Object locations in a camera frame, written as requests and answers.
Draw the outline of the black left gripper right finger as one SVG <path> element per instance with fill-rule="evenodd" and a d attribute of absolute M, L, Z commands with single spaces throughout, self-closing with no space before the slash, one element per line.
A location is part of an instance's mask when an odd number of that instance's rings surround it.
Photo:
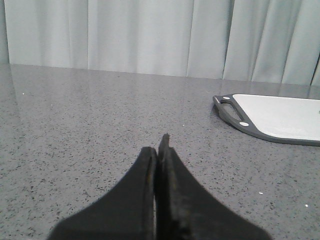
<path fill-rule="evenodd" d="M 155 174 L 159 240 L 269 240 L 259 226 L 214 198 L 189 172 L 164 134 Z"/>

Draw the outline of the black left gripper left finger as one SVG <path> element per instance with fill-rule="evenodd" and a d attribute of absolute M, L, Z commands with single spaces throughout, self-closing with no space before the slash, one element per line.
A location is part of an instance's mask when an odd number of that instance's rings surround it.
<path fill-rule="evenodd" d="M 152 240 L 157 154 L 143 147 L 125 176 L 103 197 L 56 225 L 50 240 Z"/>

